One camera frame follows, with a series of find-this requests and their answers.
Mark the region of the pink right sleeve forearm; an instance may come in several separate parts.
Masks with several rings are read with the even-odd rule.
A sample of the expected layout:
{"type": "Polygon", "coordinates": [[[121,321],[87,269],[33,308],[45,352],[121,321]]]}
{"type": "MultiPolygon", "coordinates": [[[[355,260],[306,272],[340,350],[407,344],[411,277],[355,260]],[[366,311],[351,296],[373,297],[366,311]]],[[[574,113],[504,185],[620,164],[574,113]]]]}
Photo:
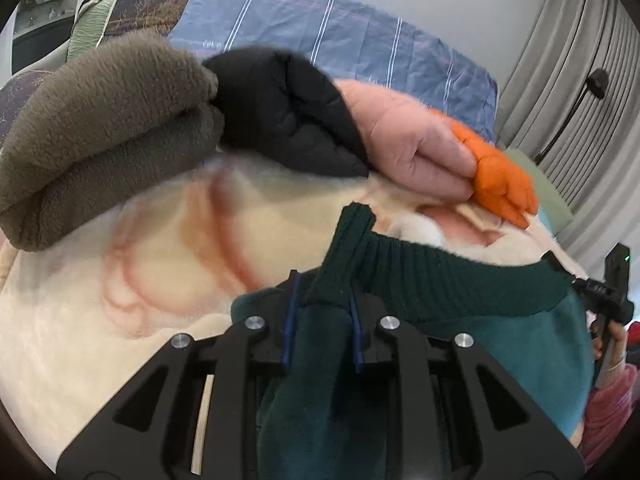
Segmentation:
{"type": "Polygon", "coordinates": [[[608,329],[614,342],[611,363],[604,367],[600,385],[591,391],[582,418],[579,451],[586,469],[612,446],[639,402],[638,367],[626,360],[626,328],[611,322],[608,329]]]}

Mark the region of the person's right hand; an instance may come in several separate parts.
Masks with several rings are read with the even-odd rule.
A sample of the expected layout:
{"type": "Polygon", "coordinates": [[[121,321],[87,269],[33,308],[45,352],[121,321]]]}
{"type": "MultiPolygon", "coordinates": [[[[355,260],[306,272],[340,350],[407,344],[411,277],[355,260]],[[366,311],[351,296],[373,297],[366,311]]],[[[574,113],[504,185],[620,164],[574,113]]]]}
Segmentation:
{"type": "Polygon", "coordinates": [[[623,324],[615,321],[609,322],[608,333],[610,334],[610,340],[608,341],[608,348],[605,349],[603,340],[598,336],[600,328],[601,323],[598,321],[593,321],[590,325],[594,358],[600,360],[605,353],[608,353],[608,368],[606,371],[608,374],[612,374],[624,367],[626,360],[627,331],[623,324]]]}

